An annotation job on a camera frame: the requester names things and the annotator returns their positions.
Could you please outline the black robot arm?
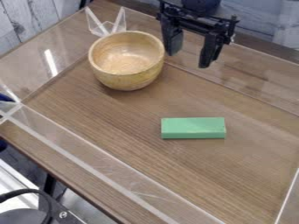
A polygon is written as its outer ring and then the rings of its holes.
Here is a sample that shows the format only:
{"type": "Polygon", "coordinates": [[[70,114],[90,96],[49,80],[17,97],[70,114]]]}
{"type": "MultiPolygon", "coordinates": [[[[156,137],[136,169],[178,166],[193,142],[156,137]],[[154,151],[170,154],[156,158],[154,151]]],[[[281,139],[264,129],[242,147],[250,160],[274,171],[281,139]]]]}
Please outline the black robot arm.
{"type": "Polygon", "coordinates": [[[182,48],[182,31],[204,37],[198,68],[206,68],[218,58],[224,45],[234,37],[237,16],[216,16],[220,0],[158,0],[156,19],[160,21],[162,46],[173,56],[182,48]]]}

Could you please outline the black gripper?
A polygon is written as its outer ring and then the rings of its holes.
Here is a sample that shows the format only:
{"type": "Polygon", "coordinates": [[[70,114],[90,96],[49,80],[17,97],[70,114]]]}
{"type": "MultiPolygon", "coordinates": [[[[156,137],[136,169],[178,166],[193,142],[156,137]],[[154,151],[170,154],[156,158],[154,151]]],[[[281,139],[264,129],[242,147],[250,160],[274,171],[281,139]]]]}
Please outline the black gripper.
{"type": "Polygon", "coordinates": [[[158,0],[156,19],[166,54],[173,56],[182,48],[182,29],[205,36],[198,68],[206,68],[217,59],[222,45],[233,42],[238,17],[220,15],[218,9],[220,0],[158,0]]]}

